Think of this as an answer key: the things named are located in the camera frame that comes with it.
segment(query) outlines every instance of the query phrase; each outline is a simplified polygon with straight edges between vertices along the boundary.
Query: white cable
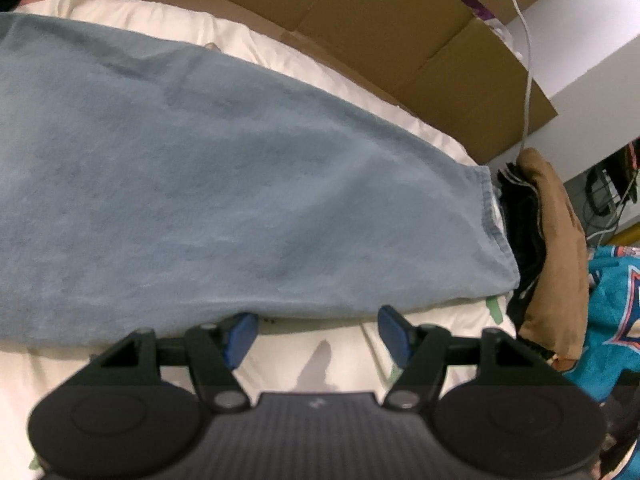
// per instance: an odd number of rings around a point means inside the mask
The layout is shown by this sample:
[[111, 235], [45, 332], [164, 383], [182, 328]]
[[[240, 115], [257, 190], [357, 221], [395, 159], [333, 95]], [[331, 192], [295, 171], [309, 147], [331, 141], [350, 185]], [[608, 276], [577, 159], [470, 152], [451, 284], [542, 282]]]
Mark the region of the white cable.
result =
[[529, 115], [531, 108], [531, 87], [533, 85], [533, 56], [531, 51], [531, 31], [529, 30], [529, 25], [527, 25], [527, 20], [524, 19], [524, 15], [520, 10], [520, 6], [518, 5], [517, 0], [511, 0], [513, 2], [513, 6], [518, 13], [520, 21], [522, 22], [522, 26], [524, 27], [524, 33], [527, 37], [527, 87], [524, 92], [524, 127], [522, 129], [522, 140], [520, 141], [520, 151], [518, 155], [522, 153], [524, 150], [525, 143], [527, 141], [527, 136], [529, 135]]
[[[625, 212], [625, 207], [626, 207], [626, 202], [622, 203], [622, 208], [620, 208], [620, 213], [618, 213], [618, 217], [616, 218], [616, 224], [613, 226], [613, 231], [617, 231], [618, 227], [620, 226], [620, 219], [622, 218], [622, 213]], [[598, 238], [598, 243], [596, 245], [596, 247], [600, 247], [602, 245], [602, 239], [604, 238], [604, 235], [606, 233], [601, 233], [600, 234], [600, 238]]]
[[601, 231], [596, 231], [593, 234], [590, 234], [589, 236], [587, 236], [587, 241], [591, 240], [592, 238], [595, 238], [598, 235], [605, 235], [607, 233], [613, 232], [618, 228], [617, 225], [614, 225], [613, 227], [610, 227], [608, 229], [602, 229]]

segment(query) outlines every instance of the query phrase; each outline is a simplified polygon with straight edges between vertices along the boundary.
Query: bed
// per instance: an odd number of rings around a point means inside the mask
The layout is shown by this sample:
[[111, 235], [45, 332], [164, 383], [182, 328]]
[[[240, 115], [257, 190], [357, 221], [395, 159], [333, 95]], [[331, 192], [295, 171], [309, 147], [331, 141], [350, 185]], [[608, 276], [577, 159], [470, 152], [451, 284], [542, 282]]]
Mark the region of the bed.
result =
[[[226, 54], [321, 88], [404, 128], [462, 164], [475, 164], [457, 141], [337, 72], [240, 23], [204, 12], [135, 0], [36, 0], [18, 7], [15, 12], [98, 23], [166, 40], [215, 46]], [[494, 215], [500, 224], [495, 201]], [[515, 335], [506, 316], [506, 303], [506, 296], [498, 296], [425, 305], [422, 312], [411, 314], [408, 319], [414, 324], [439, 324], [460, 336], [479, 336], [483, 328], [495, 326]], [[33, 452], [25, 424], [31, 408], [40, 397], [81, 368], [92, 353], [100, 350], [34, 349], [0, 343], [3, 372], [0, 410], [4, 421], [0, 446], [8, 458], [2, 462], [3, 478], [37, 475], [36, 470], [28, 469]], [[166, 380], [189, 387], [185, 370], [172, 368], [162, 373]], [[370, 390], [381, 397], [398, 374], [371, 319], [262, 319], [260, 335], [236, 371], [239, 382], [254, 400], [266, 390]], [[473, 367], [451, 369], [444, 391], [473, 375]]]

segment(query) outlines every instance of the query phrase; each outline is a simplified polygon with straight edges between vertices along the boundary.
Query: clothing pile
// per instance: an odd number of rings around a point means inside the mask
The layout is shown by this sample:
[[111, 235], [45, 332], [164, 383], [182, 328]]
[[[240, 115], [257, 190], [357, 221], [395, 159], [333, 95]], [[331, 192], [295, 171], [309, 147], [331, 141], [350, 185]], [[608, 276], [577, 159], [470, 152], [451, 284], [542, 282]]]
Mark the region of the clothing pile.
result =
[[580, 358], [587, 329], [587, 245], [562, 181], [533, 148], [498, 176], [507, 238], [520, 284], [507, 314], [518, 336], [554, 367]]

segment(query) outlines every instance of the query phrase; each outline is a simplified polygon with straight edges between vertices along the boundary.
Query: blue trigger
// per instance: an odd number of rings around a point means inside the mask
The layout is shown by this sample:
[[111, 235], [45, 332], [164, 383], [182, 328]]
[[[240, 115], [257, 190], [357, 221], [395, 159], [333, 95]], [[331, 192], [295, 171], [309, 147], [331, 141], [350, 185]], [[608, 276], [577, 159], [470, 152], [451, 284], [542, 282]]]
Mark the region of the blue trigger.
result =
[[229, 370], [240, 366], [257, 335], [258, 318], [254, 314], [242, 314], [240, 320], [228, 330], [228, 343], [222, 352]]
[[406, 368], [414, 356], [412, 340], [417, 334], [415, 327], [386, 305], [378, 311], [378, 333], [394, 362], [400, 368]]

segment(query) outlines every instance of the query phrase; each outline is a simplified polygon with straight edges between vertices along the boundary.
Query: screw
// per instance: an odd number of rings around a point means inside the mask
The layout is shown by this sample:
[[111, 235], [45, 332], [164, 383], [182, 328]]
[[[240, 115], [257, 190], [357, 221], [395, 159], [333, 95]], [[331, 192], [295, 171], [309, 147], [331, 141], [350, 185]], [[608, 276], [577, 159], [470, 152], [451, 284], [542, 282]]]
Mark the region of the screw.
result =
[[387, 402], [399, 410], [410, 410], [420, 402], [420, 396], [409, 390], [396, 390], [386, 398]]

